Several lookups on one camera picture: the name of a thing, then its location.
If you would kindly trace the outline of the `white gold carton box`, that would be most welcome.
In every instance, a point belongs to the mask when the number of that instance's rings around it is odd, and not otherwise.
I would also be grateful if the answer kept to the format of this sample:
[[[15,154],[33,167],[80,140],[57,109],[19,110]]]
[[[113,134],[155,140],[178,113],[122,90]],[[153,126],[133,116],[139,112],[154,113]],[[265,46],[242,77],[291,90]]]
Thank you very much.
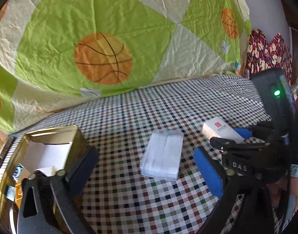
[[[219,117],[214,117],[205,121],[202,126],[202,134],[207,139],[218,137],[229,139],[236,143],[242,143],[244,141],[244,138],[240,136],[239,133]]]

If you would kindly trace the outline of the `yellow face toy block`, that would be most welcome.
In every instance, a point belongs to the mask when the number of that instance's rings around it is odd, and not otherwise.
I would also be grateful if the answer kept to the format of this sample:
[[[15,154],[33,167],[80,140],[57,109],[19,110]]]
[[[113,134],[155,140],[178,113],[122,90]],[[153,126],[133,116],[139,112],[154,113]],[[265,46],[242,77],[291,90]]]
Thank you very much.
[[[17,183],[15,185],[15,204],[17,208],[20,208],[22,198],[23,198],[22,186],[21,186],[21,183]]]

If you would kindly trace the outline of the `moon picture toy block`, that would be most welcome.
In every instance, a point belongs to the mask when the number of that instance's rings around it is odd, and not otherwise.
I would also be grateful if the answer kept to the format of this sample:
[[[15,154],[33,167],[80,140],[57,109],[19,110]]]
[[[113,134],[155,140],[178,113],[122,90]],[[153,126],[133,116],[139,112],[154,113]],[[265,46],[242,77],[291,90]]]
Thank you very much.
[[[12,174],[12,178],[15,182],[18,182],[23,169],[24,169],[24,167],[20,163],[18,163],[18,165],[16,166],[16,168],[14,170],[14,173]]]

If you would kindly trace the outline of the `clear plastic case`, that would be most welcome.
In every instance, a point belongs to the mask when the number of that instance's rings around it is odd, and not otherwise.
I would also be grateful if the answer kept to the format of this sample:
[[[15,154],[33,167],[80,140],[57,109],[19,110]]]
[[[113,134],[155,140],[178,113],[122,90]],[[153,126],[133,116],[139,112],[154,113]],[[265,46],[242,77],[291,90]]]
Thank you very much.
[[[154,130],[139,166],[141,174],[175,181],[179,175],[183,137],[180,130]]]

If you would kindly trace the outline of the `blue bear toy block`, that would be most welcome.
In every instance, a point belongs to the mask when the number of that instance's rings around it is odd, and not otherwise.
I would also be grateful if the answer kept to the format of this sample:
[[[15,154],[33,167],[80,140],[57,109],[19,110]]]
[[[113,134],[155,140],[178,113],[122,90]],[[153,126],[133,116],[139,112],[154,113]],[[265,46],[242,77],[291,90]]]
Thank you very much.
[[[6,198],[12,202],[15,201],[15,194],[16,194],[16,190],[14,186],[7,186],[6,189]]]

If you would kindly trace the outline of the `gold metal tin tray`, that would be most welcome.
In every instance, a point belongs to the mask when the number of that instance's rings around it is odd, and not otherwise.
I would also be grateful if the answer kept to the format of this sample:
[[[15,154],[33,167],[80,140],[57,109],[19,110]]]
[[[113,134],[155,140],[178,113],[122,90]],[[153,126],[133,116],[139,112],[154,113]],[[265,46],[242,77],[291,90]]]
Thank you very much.
[[[0,183],[0,233],[93,233],[80,197],[99,159],[75,125],[25,134]]]

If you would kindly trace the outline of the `white paper tray liner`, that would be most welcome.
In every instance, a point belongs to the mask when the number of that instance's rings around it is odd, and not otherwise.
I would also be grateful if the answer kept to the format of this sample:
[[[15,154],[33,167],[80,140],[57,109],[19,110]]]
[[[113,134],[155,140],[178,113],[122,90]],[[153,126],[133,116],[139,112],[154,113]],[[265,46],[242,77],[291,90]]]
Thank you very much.
[[[15,153],[17,162],[24,169],[17,183],[20,183],[34,171],[41,171],[45,176],[51,177],[59,170],[68,169],[72,144],[72,142],[45,144],[33,141],[19,144]]]

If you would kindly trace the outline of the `black smartphone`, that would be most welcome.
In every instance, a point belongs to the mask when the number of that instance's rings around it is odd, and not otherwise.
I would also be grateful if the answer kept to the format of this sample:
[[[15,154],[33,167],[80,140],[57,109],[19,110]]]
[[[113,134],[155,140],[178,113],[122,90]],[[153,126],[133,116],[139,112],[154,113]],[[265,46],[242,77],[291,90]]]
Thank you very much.
[[[0,168],[3,164],[3,162],[5,161],[5,158],[9,152],[9,149],[11,148],[14,141],[15,141],[15,137],[10,136],[10,137],[8,137],[5,144],[2,146],[1,151],[0,151]]]

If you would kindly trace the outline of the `red plaid bear fabric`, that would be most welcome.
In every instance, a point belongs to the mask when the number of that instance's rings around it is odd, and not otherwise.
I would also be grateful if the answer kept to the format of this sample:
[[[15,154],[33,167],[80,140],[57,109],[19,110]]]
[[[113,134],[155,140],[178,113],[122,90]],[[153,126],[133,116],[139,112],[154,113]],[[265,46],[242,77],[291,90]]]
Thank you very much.
[[[282,35],[277,33],[267,42],[263,31],[254,28],[248,39],[245,69],[252,75],[270,68],[281,68],[291,83],[292,55]]]

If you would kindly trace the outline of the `checkered tablecloth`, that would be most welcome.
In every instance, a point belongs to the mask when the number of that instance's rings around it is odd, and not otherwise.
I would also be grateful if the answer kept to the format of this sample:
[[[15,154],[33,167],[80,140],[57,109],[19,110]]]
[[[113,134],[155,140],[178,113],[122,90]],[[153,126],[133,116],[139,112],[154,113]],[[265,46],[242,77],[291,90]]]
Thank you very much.
[[[222,159],[203,135],[208,121],[248,127],[269,120],[254,84],[216,75],[98,99],[56,113],[30,131],[77,126],[99,151],[81,211],[97,233],[196,233],[217,198],[194,149]]]

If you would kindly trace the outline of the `green basketball bedsheet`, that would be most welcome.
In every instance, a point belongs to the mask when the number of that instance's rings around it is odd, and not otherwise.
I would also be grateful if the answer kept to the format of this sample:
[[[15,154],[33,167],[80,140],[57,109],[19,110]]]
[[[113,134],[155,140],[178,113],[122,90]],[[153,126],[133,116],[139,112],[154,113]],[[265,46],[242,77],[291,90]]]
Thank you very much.
[[[171,81],[239,74],[246,0],[0,0],[0,129]]]

